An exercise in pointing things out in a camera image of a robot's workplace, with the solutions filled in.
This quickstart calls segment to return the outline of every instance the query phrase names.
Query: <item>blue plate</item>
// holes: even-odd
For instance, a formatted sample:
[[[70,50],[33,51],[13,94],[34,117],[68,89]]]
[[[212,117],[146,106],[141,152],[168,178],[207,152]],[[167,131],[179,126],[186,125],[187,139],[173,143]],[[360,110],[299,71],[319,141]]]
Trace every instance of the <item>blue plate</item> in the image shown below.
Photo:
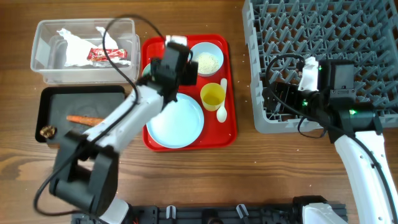
[[[157,144],[178,149],[193,143],[200,135],[205,117],[200,105],[190,96],[177,93],[177,102],[170,102],[147,123],[148,133]]]

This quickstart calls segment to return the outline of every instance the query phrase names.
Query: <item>carrot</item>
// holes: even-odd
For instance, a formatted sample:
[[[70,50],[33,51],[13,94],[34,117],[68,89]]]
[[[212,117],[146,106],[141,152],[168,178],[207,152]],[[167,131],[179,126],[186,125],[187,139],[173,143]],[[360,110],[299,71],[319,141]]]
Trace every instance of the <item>carrot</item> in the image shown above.
[[[78,123],[78,124],[84,124],[87,126],[96,126],[97,124],[100,124],[104,119],[102,118],[92,118],[92,117],[86,117],[86,116],[78,116],[78,115],[68,115],[67,120]]]

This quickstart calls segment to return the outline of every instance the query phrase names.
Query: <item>clear plastic bin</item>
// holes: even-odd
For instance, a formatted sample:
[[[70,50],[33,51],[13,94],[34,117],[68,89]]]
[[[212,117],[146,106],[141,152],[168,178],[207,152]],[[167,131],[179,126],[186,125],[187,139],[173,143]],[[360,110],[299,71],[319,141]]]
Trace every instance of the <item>clear plastic bin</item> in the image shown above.
[[[98,68],[92,65],[83,67],[65,67],[67,60],[67,41],[57,33],[65,28],[73,35],[90,41],[95,45],[102,43],[101,34],[95,27],[106,27],[112,19],[65,19],[41,21],[36,30],[32,48],[30,68],[39,72],[47,84],[87,84],[87,83],[123,83],[125,79],[112,67]],[[115,22],[108,31],[120,49],[127,50],[130,66],[116,65],[131,80],[139,76],[140,44],[136,35],[134,21],[121,19]]]

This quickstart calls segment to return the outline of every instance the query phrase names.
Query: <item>white spoon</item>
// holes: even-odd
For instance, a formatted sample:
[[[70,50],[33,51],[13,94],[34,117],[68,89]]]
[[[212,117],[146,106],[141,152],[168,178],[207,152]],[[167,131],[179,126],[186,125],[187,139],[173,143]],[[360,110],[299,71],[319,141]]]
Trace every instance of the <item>white spoon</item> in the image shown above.
[[[226,94],[226,84],[227,84],[226,78],[221,79],[221,87],[223,87],[225,94]],[[224,100],[221,103],[220,108],[218,108],[217,120],[220,123],[224,123],[225,120],[226,120],[226,116],[227,116],[227,112],[226,112],[226,109],[225,109],[225,100]]]

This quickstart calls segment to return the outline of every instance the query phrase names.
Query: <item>wooden table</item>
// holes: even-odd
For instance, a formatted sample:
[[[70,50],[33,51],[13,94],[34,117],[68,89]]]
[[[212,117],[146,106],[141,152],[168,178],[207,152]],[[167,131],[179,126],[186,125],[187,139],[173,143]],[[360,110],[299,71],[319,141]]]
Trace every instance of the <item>wooden table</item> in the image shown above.
[[[238,138],[230,147],[158,154],[137,136],[121,156],[118,197],[132,205],[207,206],[290,202],[322,195],[347,204],[349,222],[358,216],[347,174],[328,138],[297,133],[260,134],[254,129],[243,1],[3,0],[0,3],[0,223],[68,223],[32,209],[33,196],[51,173],[56,151],[34,139],[42,76],[30,69],[37,24],[44,19],[114,17],[139,13],[165,34],[220,34],[231,52]],[[137,22],[141,43],[156,34]],[[386,129],[386,154],[398,178],[398,129]],[[40,206],[70,208],[45,191]]]

